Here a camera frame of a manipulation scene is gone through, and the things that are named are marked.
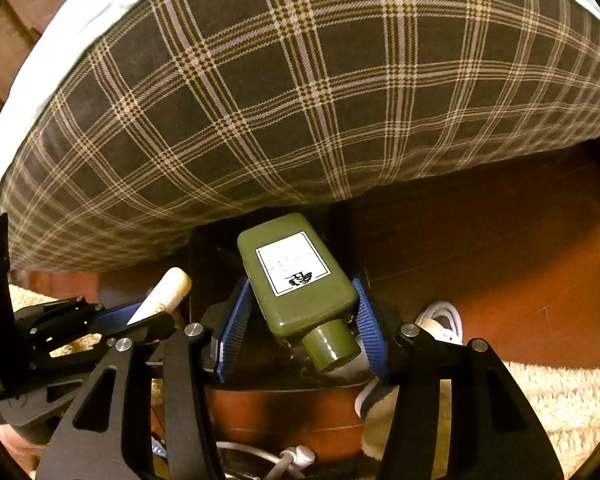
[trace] plaid pillow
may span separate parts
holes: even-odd
[[[142,0],[6,175],[19,269],[155,258],[192,227],[600,136],[571,0]]]

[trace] green bottle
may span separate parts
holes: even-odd
[[[330,372],[360,347],[346,322],[356,289],[309,222],[292,213],[243,231],[238,248],[269,329],[281,346],[304,345]]]

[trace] white cable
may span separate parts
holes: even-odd
[[[249,446],[248,444],[238,444],[237,442],[216,442],[219,449],[233,449],[234,451],[241,451],[244,453],[250,453],[255,456],[259,456],[264,460],[268,460],[269,462],[273,462],[277,464],[281,459],[279,456],[275,456],[272,453],[264,451],[263,449]],[[293,478],[304,478],[304,475],[299,471],[299,469],[294,464],[289,464],[287,471]]]
[[[293,462],[294,454],[290,451],[283,451],[278,463],[273,466],[263,480],[278,480]]]

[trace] metal screw head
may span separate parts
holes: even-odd
[[[416,337],[420,328],[415,323],[405,323],[400,327],[400,333],[405,337]]]
[[[131,339],[129,339],[128,337],[123,337],[116,343],[116,350],[118,352],[124,352],[126,350],[129,350],[132,344],[133,343]]]
[[[471,348],[476,352],[486,352],[489,349],[489,345],[484,339],[474,339],[471,341]]]
[[[187,325],[184,329],[184,333],[187,334],[189,337],[195,337],[197,335],[200,335],[204,332],[205,327],[202,325],[202,323],[191,323],[190,325]]]

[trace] black bracket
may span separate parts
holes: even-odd
[[[202,324],[192,323],[164,346],[164,424],[172,480],[224,479],[200,363],[200,351],[209,338]]]
[[[139,480],[152,475],[150,377],[130,339],[109,349],[58,425],[40,480]]]
[[[0,414],[4,423],[11,425],[32,444],[47,444],[55,430],[55,423],[74,400],[88,376],[68,376],[19,396],[0,400]]]
[[[533,408],[486,341],[472,339],[467,346],[439,342],[407,323],[395,342],[411,364],[398,378],[400,391],[379,480],[430,478],[443,379],[452,383],[446,478],[564,478]]]

